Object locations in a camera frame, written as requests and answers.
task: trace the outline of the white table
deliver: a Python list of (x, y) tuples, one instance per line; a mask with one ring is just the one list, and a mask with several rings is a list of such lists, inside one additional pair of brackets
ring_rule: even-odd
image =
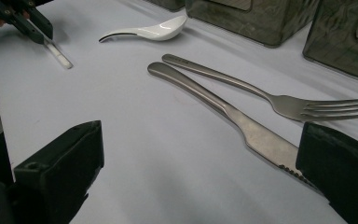
[[(302, 57), (309, 26), (277, 49), (192, 19), (166, 42), (100, 44), (107, 31), (186, 12), (142, 0), (57, 0), (39, 10), (74, 68), (0, 28), (0, 110), (13, 167), (67, 129), (102, 121), (105, 166), (72, 223), (345, 223), (323, 196), (258, 159), (229, 121), (146, 70), (171, 53), (274, 94), (358, 98), (357, 79)], [(251, 93), (184, 73), (298, 146), (302, 123)], [(321, 124), (358, 140), (358, 119)]]

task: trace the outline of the stainless steel knife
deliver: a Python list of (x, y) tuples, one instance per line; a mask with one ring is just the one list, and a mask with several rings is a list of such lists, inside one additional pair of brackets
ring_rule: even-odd
[(246, 144), (272, 164), (320, 191), (349, 223), (358, 223), (358, 141), (306, 122), (299, 148), (165, 63), (147, 70), (189, 91), (236, 124)]

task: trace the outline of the white ceramic spoon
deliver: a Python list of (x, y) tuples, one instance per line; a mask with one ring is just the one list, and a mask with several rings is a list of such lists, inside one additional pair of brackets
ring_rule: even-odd
[(114, 35), (138, 35), (150, 40), (168, 40), (178, 35), (182, 31), (186, 21), (187, 16), (179, 16), (154, 26), (119, 29), (103, 35), (100, 38), (100, 42), (102, 43), (105, 39), (108, 39)]

